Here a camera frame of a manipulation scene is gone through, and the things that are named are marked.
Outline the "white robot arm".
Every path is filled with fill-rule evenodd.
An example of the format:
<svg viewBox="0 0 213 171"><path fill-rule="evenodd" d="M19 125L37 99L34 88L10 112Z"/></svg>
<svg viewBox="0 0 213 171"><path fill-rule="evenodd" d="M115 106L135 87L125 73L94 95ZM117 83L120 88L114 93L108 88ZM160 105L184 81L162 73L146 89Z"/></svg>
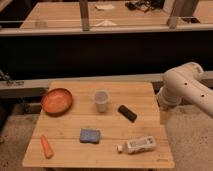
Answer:
<svg viewBox="0 0 213 171"><path fill-rule="evenodd" d="M185 99L213 118L213 90L200 82L203 74L203 68L196 62L167 70L162 76L163 86L156 95L159 106L168 110Z"/></svg>

